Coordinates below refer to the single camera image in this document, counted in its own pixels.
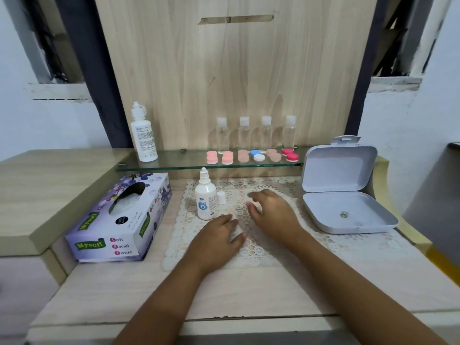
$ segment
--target product label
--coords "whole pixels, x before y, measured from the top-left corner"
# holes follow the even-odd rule
[[[144,223],[142,224],[141,230],[139,231],[139,236],[142,238],[144,237],[145,231],[147,230],[147,226],[149,226],[150,223],[150,214],[147,212],[147,218],[145,218]]]
[[[212,216],[216,212],[216,196],[211,197],[199,197],[198,198],[198,211],[204,216]]]
[[[97,241],[84,241],[84,242],[78,242],[75,244],[75,247],[79,251],[83,249],[98,249],[98,248],[104,248],[105,247],[105,241],[103,238],[100,238]]]
[[[78,228],[78,231],[88,229],[88,226],[98,217],[98,215],[99,215],[99,212],[89,213],[88,219],[85,220],[85,222],[82,225],[80,225],[80,227]]]
[[[145,157],[155,156],[156,146],[151,127],[136,127],[134,133],[138,141],[138,152]]]

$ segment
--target purple floral tissue box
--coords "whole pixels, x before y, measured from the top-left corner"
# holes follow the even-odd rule
[[[75,259],[143,260],[170,198],[167,173],[124,176],[66,234]]]

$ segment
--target wooden panel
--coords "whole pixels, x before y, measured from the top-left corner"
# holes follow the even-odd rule
[[[376,0],[96,0],[127,120],[144,104],[158,149],[213,148],[226,116],[272,116],[280,145],[296,115],[298,145],[345,130]],[[204,17],[269,22],[198,25]]]
[[[131,152],[30,150],[0,162],[0,256],[43,253],[120,179]]]
[[[36,257],[0,258],[0,338],[26,334],[29,324],[59,289],[55,276],[65,273],[57,271],[59,267],[51,258],[50,250]]]

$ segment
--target white plastic bottle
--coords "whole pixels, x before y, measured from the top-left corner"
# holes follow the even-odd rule
[[[145,119],[147,110],[144,106],[134,102],[132,107],[132,116],[134,121],[131,122],[132,135],[136,143],[139,161],[150,162],[158,158],[156,153],[155,140],[153,139],[152,123]]]
[[[227,117],[217,117],[217,152],[222,154],[230,149],[230,132]]]
[[[200,171],[200,183],[195,188],[196,208],[198,216],[203,220],[216,217],[216,186],[211,183],[206,168]]]
[[[260,129],[260,152],[265,154],[271,148],[271,116],[262,116],[262,128]]]
[[[251,129],[249,127],[249,117],[240,117],[240,127],[238,128],[238,149],[251,149]]]
[[[286,116],[283,128],[283,148],[294,149],[295,116]]]

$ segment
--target clear plastic bottle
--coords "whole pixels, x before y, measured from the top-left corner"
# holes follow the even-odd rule
[[[222,154],[230,149],[230,132],[227,117],[217,117],[217,152]]]
[[[286,116],[286,124],[283,128],[283,148],[294,149],[295,116]]]
[[[240,117],[240,127],[238,128],[238,149],[251,149],[251,129],[249,127],[249,117]]]
[[[262,128],[260,129],[260,152],[265,154],[271,148],[271,116],[262,116]]]

